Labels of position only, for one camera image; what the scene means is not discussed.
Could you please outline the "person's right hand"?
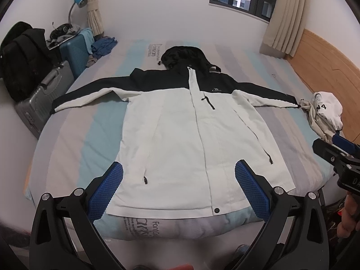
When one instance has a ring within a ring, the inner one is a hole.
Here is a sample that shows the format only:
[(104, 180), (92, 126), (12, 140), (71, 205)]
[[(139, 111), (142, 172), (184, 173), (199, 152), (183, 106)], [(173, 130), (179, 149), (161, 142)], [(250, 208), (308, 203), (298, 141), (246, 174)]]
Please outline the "person's right hand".
[(342, 219), (337, 227), (337, 237), (348, 238), (354, 230), (359, 231), (359, 199), (348, 192), (342, 208)]

